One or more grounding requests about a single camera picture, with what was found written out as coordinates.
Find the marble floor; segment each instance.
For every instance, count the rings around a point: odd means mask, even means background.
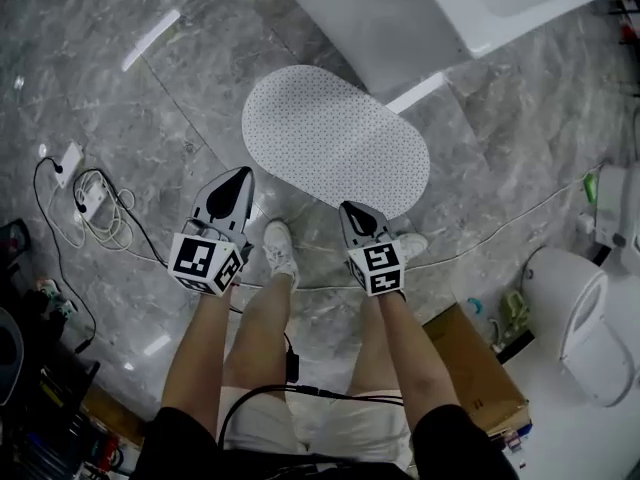
[[[181,18],[123,72],[133,44],[173,8]],[[579,9],[450,69],[447,85],[402,114],[431,155],[427,189],[393,222],[397,231],[418,231],[430,241],[406,276],[408,301],[421,320],[476,297],[485,313],[469,314],[489,340],[487,315],[505,288],[517,285],[535,249],[588,249],[575,217],[589,205],[575,183],[489,242],[438,263],[478,245],[601,162],[629,161],[635,103],[620,82],[635,80],[636,72],[617,38],[615,20],[595,6]],[[198,189],[228,168],[250,165],[257,187],[247,233],[257,249],[242,280],[266,282],[262,231],[270,219],[285,219],[307,288],[294,295],[288,329],[301,355],[301,382],[344,389],[359,348],[361,293],[342,265],[338,214],[260,169],[240,130],[247,95],[278,68],[315,64],[360,85],[295,2],[0,0],[0,41],[0,215],[27,223],[38,274],[58,277],[51,235],[31,189],[42,144],[61,155],[75,140],[85,166],[104,168],[118,187],[130,189],[133,211],[165,257]],[[54,186],[47,169],[38,180],[45,202]],[[55,194],[51,216],[77,239],[70,208],[68,191]],[[96,339],[83,354],[101,361],[97,382],[152,417],[196,298],[153,262],[106,252],[92,238],[81,249],[60,243],[67,276],[98,321]],[[150,254],[139,233],[132,249]],[[253,293],[237,289],[234,303],[243,307]],[[232,315],[228,342],[237,324]],[[65,342],[76,345],[89,328],[80,311]],[[145,355],[163,334],[171,341]],[[322,416],[323,406],[314,404],[293,403],[304,416],[303,438]]]

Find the fiducial marker cube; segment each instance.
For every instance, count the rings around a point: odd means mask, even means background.
[[[242,264],[233,242],[176,233],[167,270],[189,290],[221,296]]]
[[[404,256],[398,240],[350,249],[348,255],[349,270],[367,295],[404,288]]]

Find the white shorts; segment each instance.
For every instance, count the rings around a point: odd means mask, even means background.
[[[248,389],[223,387],[218,434],[231,406]],[[376,391],[362,396],[400,396],[400,391]],[[411,432],[404,409],[359,400],[331,403],[324,424],[309,449],[296,437],[289,406],[280,398],[260,394],[247,400],[229,421],[225,450],[243,449],[280,454],[319,454],[361,462],[391,462],[405,471],[412,459]]]

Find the electrical outlet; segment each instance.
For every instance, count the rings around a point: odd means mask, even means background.
[[[71,142],[67,148],[67,152],[64,154],[62,161],[59,164],[60,167],[62,167],[62,172],[55,173],[56,180],[58,181],[60,188],[67,186],[69,180],[71,180],[75,172],[78,170],[78,166],[83,158],[84,155],[82,154],[82,148],[75,142]]]
[[[87,208],[87,211],[84,212],[83,217],[90,221],[93,216],[96,214],[100,206],[107,197],[107,188],[102,184],[101,181],[95,181],[89,190],[86,192],[84,196],[84,200],[81,201]]]

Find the shoe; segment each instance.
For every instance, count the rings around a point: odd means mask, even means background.
[[[281,220],[272,220],[264,230],[264,246],[271,276],[287,274],[291,276],[291,291],[295,291],[300,281],[298,265],[293,258],[293,242],[287,225]]]
[[[429,241],[418,233],[406,233],[398,236],[405,263],[422,254],[429,247]]]

